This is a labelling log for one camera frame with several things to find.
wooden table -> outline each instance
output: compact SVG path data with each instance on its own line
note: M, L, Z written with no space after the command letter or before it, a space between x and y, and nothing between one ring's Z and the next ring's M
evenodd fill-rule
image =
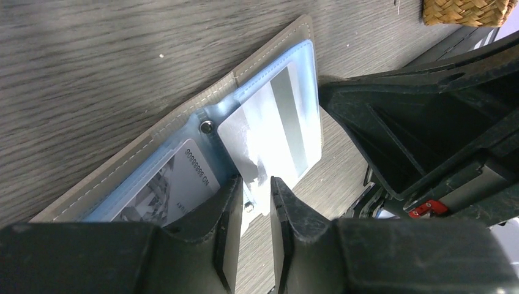
M457 28L424 26L421 2L404 0L400 14L393 0L11 2L0 7L0 226L38 213L301 14L313 17L319 75L342 78L404 66ZM323 121L323 159L295 191L332 217L359 195L365 162ZM242 239L239 293L274 285L269 234L264 217Z

red clip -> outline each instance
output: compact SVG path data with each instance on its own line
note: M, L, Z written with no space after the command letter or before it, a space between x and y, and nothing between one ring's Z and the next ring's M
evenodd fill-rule
M445 206L445 204L436 201L436 200L428 200L424 204L418 206L417 208L411 210L409 212L409 216L413 219L419 219L423 215L427 214L429 211L433 211L435 215L439 216L449 211L449 208Z

silver stripe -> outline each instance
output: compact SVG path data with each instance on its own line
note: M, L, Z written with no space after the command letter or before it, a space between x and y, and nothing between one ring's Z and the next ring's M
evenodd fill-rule
M271 80L271 86L296 173L300 176L308 168L308 161L287 68Z

woven basket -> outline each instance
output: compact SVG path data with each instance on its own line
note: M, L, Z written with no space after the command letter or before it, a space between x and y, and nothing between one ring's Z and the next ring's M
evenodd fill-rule
M424 23L499 27L517 0L424 0Z

white card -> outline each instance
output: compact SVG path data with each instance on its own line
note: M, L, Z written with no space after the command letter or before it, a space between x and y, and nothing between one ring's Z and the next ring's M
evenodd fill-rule
M165 226L195 209L219 189L196 142L188 139L114 221L144 221Z
M244 179L244 189L250 191L254 214L270 211L271 176L293 188L321 157L318 109L305 107L293 62L226 118L217 132Z

